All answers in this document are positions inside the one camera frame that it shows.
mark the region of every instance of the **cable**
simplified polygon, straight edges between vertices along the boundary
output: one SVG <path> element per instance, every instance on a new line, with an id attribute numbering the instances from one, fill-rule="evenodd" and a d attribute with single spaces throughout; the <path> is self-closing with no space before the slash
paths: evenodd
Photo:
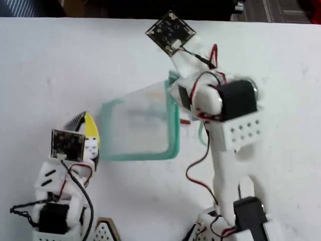
<path id="1" fill-rule="evenodd" d="M 214 193 L 213 193 L 212 190 L 210 189 L 210 187 L 209 187 L 208 185 L 204 184 L 204 183 L 201 182 L 201 181 L 198 181 L 198 180 L 196 180 L 196 179 L 194 179 L 194 178 L 189 177 L 189 174 L 188 174 L 189 169 L 190 169 L 191 167 L 193 167 L 193 166 L 201 163 L 202 161 L 204 161 L 204 159 L 207 157 L 207 155 L 208 155 L 208 153 L 209 153 L 209 150 L 210 150 L 210 135 L 209 135 L 208 131 L 206 131 L 206 133 L 207 133 L 207 136 L 208 136 L 206 153 L 205 153 L 205 155 L 204 155 L 201 159 L 197 160 L 196 162 L 193 162 L 191 165 L 188 166 L 188 168 L 186 169 L 185 175 L 186 175 L 186 178 L 189 179 L 191 182 L 194 182 L 194 183 L 196 183 L 196 184 L 199 184 L 199 185 L 205 187 L 205 188 L 210 192 L 210 194 L 212 195 L 212 197 L 213 197 L 213 199 L 214 199 L 214 201 L 215 201 L 215 204 L 218 205 L 219 203 L 218 203 L 218 201 L 217 201 Z"/>
<path id="2" fill-rule="evenodd" d="M 235 231 L 236 231 L 236 226 L 224 229 L 221 234 L 221 241 L 223 241 L 224 238 L 231 236 L 233 233 L 235 233 Z"/>
<path id="3" fill-rule="evenodd" d="M 192 90 L 191 90 L 191 94 L 190 94 L 190 103 L 191 103 L 191 105 L 193 105 L 193 96 L 194 96 L 194 93 L 195 93 L 195 90 L 196 90 L 197 83 L 198 83 L 198 81 L 200 80 L 200 78 L 201 78 L 204 74 L 210 74 L 210 75 L 214 76 L 214 78 L 217 80 L 217 84 L 218 84 L 218 85 L 221 85 L 221 82 L 220 82 L 219 78 L 218 78 L 214 73 L 212 73 L 211 71 L 205 71 L 205 72 L 201 73 L 201 74 L 199 75 L 199 77 L 196 78 L 196 80 L 195 80 L 195 82 L 194 82 L 194 85 L 193 85 L 193 87 L 192 87 Z"/>
<path id="4" fill-rule="evenodd" d="M 91 200 L 90 200 L 90 197 L 88 196 L 85 188 L 79 183 L 79 181 L 74 177 L 74 175 L 71 173 L 71 171 L 68 169 L 68 167 L 66 166 L 64 160 L 60 160 L 61 164 L 64 166 L 64 168 L 66 168 L 67 170 L 67 173 L 69 174 L 70 178 L 74 181 L 74 183 L 80 188 L 80 190 L 82 191 L 82 193 L 85 195 L 87 201 L 88 201 L 88 204 L 89 204 L 89 207 L 90 207 L 90 220 L 89 220 L 89 224 L 88 224 L 88 227 L 87 227 L 87 230 L 86 230 L 86 233 L 82 239 L 82 241 L 86 241 L 88 236 L 89 236 L 89 233 L 90 233 L 90 230 L 91 230 L 91 227 L 92 227 L 92 222 L 94 220 L 94 207 L 91 203 Z"/>
<path id="5" fill-rule="evenodd" d="M 87 178 L 87 180 L 84 182 L 84 186 L 86 186 L 90 180 L 90 178 L 92 177 L 92 168 L 91 166 L 89 166 L 88 164 L 85 164 L 85 163 L 75 163 L 75 164 L 72 164 L 70 167 L 69 167 L 69 170 L 71 171 L 71 168 L 74 167 L 74 166 L 80 166 L 80 167 L 87 167 L 90 169 L 90 175 L 89 177 Z"/>
<path id="6" fill-rule="evenodd" d="M 13 213 L 13 214 L 16 214 L 16 215 L 19 215 L 21 217 L 25 217 L 28 219 L 28 222 L 30 223 L 30 225 L 32 227 L 38 227 L 38 223 L 35 223 L 30 214 L 27 212 L 27 211 L 16 211 L 17 208 L 22 208 L 22 207 L 29 207 L 29 206 L 34 206 L 36 204 L 47 204 L 49 202 L 53 201 L 51 198 L 47 198 L 47 199 L 44 199 L 44 200 L 39 200 L 39 201 L 35 201 L 35 202 L 28 202 L 26 204 L 20 204 L 20 205 L 15 205 L 13 206 L 12 208 L 10 208 L 10 213 Z"/>
<path id="7" fill-rule="evenodd" d="M 217 62 L 217 44 L 214 44 L 212 47 L 212 51 L 211 51 L 211 55 L 210 55 L 210 59 L 209 61 L 212 62 L 213 56 L 215 55 L 215 66 L 216 68 L 218 67 L 218 62 Z"/>
<path id="8" fill-rule="evenodd" d="M 200 60 L 202 63 L 206 64 L 210 69 L 216 69 L 216 66 L 209 60 L 203 58 L 202 56 L 198 55 L 198 54 L 195 54 L 191 51 L 188 51 L 186 48 L 184 48 L 183 46 L 181 46 L 179 48 L 179 50 L 183 51 L 183 52 L 186 52 L 192 56 L 194 56 L 195 58 L 197 58 L 198 60 Z"/>
<path id="9" fill-rule="evenodd" d="M 75 171 L 75 170 L 72 170 L 72 167 L 74 167 L 74 166 L 88 167 L 88 168 L 90 169 L 90 175 L 89 175 L 89 177 L 87 178 L 87 180 L 86 180 L 85 183 L 84 183 L 84 186 L 87 187 L 87 185 L 88 185 L 88 183 L 89 183 L 89 180 L 90 180 L 90 178 L 92 177 L 92 168 L 91 168 L 91 166 L 89 166 L 89 165 L 87 165 L 87 164 L 85 164 L 85 163 L 75 163 L 75 164 L 72 164 L 72 165 L 69 167 L 69 170 L 70 170 L 70 171 Z M 64 190 L 64 188 L 65 188 L 66 182 L 67 182 L 67 181 L 66 181 L 66 178 L 65 178 L 65 180 L 64 180 L 64 182 L 63 182 L 63 184 L 62 184 L 62 186 L 61 186 L 60 192 L 59 192 L 58 200 L 60 200 L 60 198 L 61 198 L 61 196 L 62 196 L 62 192 L 63 192 L 63 190 Z"/>
<path id="10" fill-rule="evenodd" d="M 219 235 L 218 233 L 216 233 L 216 232 L 213 230 L 213 224 L 219 219 L 219 217 L 221 217 L 221 216 L 220 216 L 220 215 L 216 216 L 216 218 L 211 222 L 211 224 L 210 224 L 210 229 L 211 229 L 212 233 L 215 234 L 217 237 L 220 237 L 220 238 L 221 238 L 221 241 L 222 241 L 224 238 L 226 238 L 226 237 L 232 235 L 233 233 L 235 233 L 235 231 L 236 231 L 236 226 L 234 226 L 234 227 L 229 227 L 229 228 L 224 229 L 224 230 L 222 231 L 221 235 Z"/>

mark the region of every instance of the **white table surface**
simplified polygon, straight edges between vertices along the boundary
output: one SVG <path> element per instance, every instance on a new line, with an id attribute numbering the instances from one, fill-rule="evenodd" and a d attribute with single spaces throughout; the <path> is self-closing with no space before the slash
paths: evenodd
<path id="1" fill-rule="evenodd" d="M 170 59 L 145 36 L 154 23 L 109 19 L 0 18 L 0 239 L 30 240 L 31 228 L 9 214 L 34 200 L 33 184 L 50 150 L 51 128 L 82 110 L 166 79 Z M 265 89 L 265 169 L 273 214 L 285 240 L 321 236 L 321 27 L 189 22 L 219 65 L 252 75 Z M 207 191 L 185 179 L 203 155 L 197 126 L 181 128 L 174 160 L 100 161 L 89 186 L 95 216 L 112 217 L 123 241 L 181 240 Z M 211 158 L 195 177 L 211 184 Z"/>

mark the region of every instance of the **circuit board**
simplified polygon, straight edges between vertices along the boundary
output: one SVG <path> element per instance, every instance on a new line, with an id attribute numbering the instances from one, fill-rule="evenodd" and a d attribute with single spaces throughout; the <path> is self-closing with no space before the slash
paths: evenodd
<path id="1" fill-rule="evenodd" d="M 66 155 L 66 160 L 82 162 L 85 136 L 76 132 L 52 130 L 51 157 L 58 158 L 58 154 Z"/>
<path id="2" fill-rule="evenodd" d="M 148 29 L 146 34 L 172 57 L 178 51 L 178 47 L 183 46 L 196 32 L 172 11 L 169 11 Z"/>

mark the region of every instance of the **yellow object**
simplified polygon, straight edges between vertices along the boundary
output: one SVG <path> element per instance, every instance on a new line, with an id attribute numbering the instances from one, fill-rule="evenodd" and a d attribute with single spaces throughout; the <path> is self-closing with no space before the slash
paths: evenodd
<path id="1" fill-rule="evenodd" d="M 85 137 L 97 138 L 98 148 L 100 148 L 100 137 L 98 128 L 94 121 L 94 118 L 88 113 L 85 113 Z"/>

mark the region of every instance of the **transparent plastic container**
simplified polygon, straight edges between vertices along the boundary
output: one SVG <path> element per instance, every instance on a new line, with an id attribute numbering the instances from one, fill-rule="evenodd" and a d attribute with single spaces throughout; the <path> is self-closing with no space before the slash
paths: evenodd
<path id="1" fill-rule="evenodd" d="M 179 151 L 179 108 L 160 82 L 102 106 L 100 158 L 166 160 Z"/>

